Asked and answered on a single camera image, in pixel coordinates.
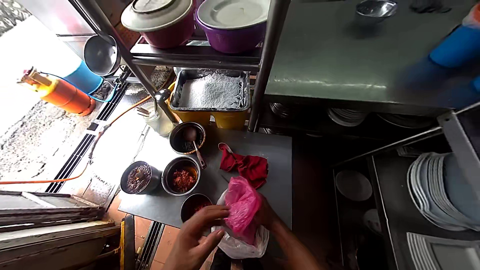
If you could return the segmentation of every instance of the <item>purple basket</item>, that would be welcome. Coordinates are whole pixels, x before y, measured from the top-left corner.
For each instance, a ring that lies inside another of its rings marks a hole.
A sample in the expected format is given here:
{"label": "purple basket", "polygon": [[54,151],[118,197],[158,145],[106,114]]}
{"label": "purple basket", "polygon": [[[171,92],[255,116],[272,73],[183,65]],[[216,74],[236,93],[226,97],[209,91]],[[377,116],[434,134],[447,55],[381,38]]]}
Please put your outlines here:
{"label": "purple basket", "polygon": [[240,53],[255,48],[264,39],[267,23],[242,29],[215,29],[202,24],[195,13],[197,24],[205,31],[212,48],[224,53]]}

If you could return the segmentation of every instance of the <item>orange gas cylinder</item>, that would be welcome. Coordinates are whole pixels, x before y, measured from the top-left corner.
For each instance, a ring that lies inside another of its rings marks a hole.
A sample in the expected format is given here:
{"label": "orange gas cylinder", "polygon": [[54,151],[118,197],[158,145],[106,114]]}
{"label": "orange gas cylinder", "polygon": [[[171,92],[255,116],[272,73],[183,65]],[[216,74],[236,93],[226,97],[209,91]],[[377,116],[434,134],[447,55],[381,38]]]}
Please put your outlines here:
{"label": "orange gas cylinder", "polygon": [[28,84],[25,86],[38,92],[41,99],[67,112],[85,116],[95,109],[95,101],[87,94],[62,79],[43,76],[34,68],[26,71],[19,83]]}

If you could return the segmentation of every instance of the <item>orange hose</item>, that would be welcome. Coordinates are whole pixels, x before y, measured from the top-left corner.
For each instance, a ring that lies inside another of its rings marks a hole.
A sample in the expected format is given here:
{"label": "orange hose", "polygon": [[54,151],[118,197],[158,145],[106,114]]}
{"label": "orange hose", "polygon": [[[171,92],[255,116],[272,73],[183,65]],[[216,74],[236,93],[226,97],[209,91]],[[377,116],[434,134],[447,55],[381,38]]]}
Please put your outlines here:
{"label": "orange hose", "polygon": [[[170,71],[170,73],[168,74],[168,77],[166,79],[166,81],[163,83],[163,85],[160,87],[160,88],[163,88],[165,87],[165,85],[167,84],[167,82],[169,81],[170,77],[172,76],[173,74],[173,71]],[[131,109],[137,107],[138,105],[144,103],[145,101],[149,100],[152,96],[151,95],[148,95],[146,98],[138,101],[137,103],[133,104],[130,108],[128,108],[126,111],[122,112],[119,116],[115,117],[115,119],[113,119],[110,123],[106,124],[104,127],[103,127],[103,130],[98,132],[98,135],[97,137],[95,138],[95,141],[93,142],[92,144],[92,148],[90,149],[90,154],[88,155],[88,162],[87,164],[85,165],[85,168],[83,169],[83,171],[75,176],[75,177],[71,177],[71,178],[64,178],[64,179],[56,179],[56,180],[39,180],[39,181],[0,181],[0,184],[38,184],[38,183],[55,183],[55,182],[63,182],[63,181],[68,181],[68,180],[72,180],[72,179],[76,179],[80,176],[82,176],[82,174],[86,171],[87,167],[88,167],[88,164],[91,163],[92,161],[92,155],[93,155],[93,150],[95,149],[95,146],[96,146],[96,143],[98,142],[98,140],[100,139],[100,137],[103,135],[103,133],[116,121],[118,120],[118,118],[120,118],[122,115],[126,114],[128,111],[130,111]]]}

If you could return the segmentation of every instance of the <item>metal tray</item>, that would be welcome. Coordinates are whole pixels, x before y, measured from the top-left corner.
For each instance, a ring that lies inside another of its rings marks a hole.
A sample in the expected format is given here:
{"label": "metal tray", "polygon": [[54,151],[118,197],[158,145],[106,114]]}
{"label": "metal tray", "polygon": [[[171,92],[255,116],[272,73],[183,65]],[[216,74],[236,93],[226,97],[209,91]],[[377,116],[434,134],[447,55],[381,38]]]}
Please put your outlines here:
{"label": "metal tray", "polygon": [[[240,101],[239,108],[185,108],[178,107],[180,103],[180,97],[182,93],[182,87],[187,80],[199,79],[209,74],[219,73],[230,77],[239,77],[243,79],[243,97]],[[222,69],[196,69],[186,68],[180,71],[175,82],[175,88],[173,89],[172,98],[170,100],[170,108],[172,110],[181,111],[244,111],[250,107],[250,72],[236,71],[236,70],[222,70]]]}

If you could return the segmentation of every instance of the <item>hand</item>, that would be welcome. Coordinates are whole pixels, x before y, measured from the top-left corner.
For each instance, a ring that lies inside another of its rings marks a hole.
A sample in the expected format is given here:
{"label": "hand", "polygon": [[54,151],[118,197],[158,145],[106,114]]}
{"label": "hand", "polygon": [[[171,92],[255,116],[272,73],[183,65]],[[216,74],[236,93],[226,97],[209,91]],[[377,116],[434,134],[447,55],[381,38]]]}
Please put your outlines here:
{"label": "hand", "polygon": [[220,243],[225,232],[223,230],[210,233],[200,241],[205,230],[220,225],[223,218],[228,217],[229,207],[211,205],[195,213],[180,229],[172,251],[163,270],[197,270],[208,255]]}
{"label": "hand", "polygon": [[272,207],[267,201],[267,198],[260,193],[259,195],[262,197],[262,205],[255,214],[255,220],[263,225],[267,230],[270,230],[272,228],[272,224],[279,221],[280,218],[275,211],[273,211]]}

